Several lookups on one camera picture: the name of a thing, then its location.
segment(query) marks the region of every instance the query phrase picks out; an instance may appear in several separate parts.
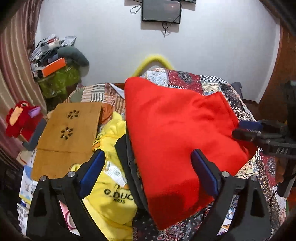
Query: red cloth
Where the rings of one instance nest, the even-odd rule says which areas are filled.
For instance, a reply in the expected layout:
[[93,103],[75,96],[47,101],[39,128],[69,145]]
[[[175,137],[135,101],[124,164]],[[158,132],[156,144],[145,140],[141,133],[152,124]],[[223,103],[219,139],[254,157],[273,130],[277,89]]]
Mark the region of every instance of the red cloth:
[[235,175],[257,147],[237,142],[238,119],[222,93],[210,96],[157,86],[142,78],[125,84],[126,122],[148,208],[159,229],[188,218],[213,199],[190,160],[201,149],[221,171]]

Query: flower cutout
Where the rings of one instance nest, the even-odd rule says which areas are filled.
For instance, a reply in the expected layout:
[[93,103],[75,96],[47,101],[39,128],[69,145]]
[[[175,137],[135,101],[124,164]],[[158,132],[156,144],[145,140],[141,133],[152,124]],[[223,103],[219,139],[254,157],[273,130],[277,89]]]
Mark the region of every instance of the flower cutout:
[[79,111],[76,111],[76,110],[70,111],[67,118],[73,119],[74,117],[78,117],[79,116],[78,114],[79,114]]
[[66,127],[64,130],[61,130],[61,139],[64,138],[67,140],[70,136],[73,135],[73,128]]

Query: red stuffed toy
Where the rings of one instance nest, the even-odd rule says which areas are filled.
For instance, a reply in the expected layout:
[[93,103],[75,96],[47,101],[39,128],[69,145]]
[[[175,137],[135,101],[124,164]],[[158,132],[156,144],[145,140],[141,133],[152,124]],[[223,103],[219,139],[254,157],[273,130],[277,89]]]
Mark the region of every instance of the red stuffed toy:
[[43,118],[40,106],[30,106],[26,101],[20,101],[15,108],[9,110],[6,116],[6,135],[9,137],[22,137],[29,141],[39,121]]

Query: patterned bedsheet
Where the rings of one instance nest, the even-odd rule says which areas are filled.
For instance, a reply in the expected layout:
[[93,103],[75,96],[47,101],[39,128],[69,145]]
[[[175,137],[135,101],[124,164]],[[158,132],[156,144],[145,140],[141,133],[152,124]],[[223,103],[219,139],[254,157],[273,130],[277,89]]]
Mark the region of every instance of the patterned bedsheet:
[[[210,95],[220,91],[239,120],[254,121],[254,117],[246,105],[242,102],[236,91],[229,83],[218,77],[195,75],[163,68],[156,68],[151,71],[147,71],[144,75],[142,75],[142,77],[160,86],[178,89],[191,89],[202,95]],[[79,90],[74,91],[65,102],[70,102],[71,96],[77,91]],[[112,88],[110,84],[104,83],[83,87],[81,102],[95,101],[108,103],[112,105],[113,111],[119,112],[123,117],[125,116],[125,100]],[[240,178],[248,178],[251,175],[255,175],[258,178],[270,212],[269,201],[277,186],[274,179],[274,158],[263,155],[262,149],[259,148],[255,156],[236,174],[236,176]],[[231,206],[219,234],[228,230],[236,208],[237,199],[238,196],[233,197]],[[170,226],[165,230],[158,230],[150,216],[146,213],[138,212],[133,220],[133,240],[189,241],[199,228],[211,207],[212,204],[209,204],[200,212],[182,222],[178,222]],[[285,217],[286,199],[281,198],[276,194],[275,198],[272,200],[272,233],[279,228]]]

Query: wall-mounted tv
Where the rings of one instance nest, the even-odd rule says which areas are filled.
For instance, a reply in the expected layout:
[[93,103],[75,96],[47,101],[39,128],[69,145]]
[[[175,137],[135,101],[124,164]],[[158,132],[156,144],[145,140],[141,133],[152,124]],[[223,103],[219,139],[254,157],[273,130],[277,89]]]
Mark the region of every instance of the wall-mounted tv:
[[143,0],[142,21],[156,21],[179,24],[181,2],[174,0]]
[[180,0],[182,2],[192,2],[192,3],[196,3],[196,0]]

